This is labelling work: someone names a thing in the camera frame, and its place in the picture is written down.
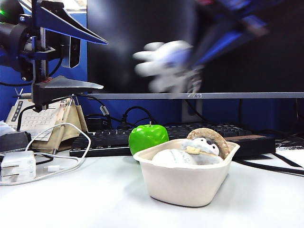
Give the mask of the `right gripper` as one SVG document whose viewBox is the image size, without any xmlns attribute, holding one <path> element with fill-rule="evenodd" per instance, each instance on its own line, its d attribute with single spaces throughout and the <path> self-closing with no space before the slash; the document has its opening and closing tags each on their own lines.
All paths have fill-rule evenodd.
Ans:
<svg viewBox="0 0 304 228">
<path fill-rule="evenodd" d="M 193 42 L 194 66 L 210 60 L 241 45 L 248 30 L 255 36 L 265 33 L 264 22 L 254 13 L 279 4 L 280 0 L 198 0 L 201 15 Z"/>
</svg>

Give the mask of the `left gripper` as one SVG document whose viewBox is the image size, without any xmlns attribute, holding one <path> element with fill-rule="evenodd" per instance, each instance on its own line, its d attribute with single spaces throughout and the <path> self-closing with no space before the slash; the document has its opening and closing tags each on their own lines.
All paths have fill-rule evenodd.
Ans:
<svg viewBox="0 0 304 228">
<path fill-rule="evenodd" d="M 33 0 L 26 14 L 18 0 L 0 2 L 0 64 L 32 82 L 32 102 L 40 112 L 51 100 L 103 89 L 96 83 L 54 73 L 69 57 L 69 36 L 98 44 L 108 41 L 72 18 L 60 1 Z"/>
</svg>

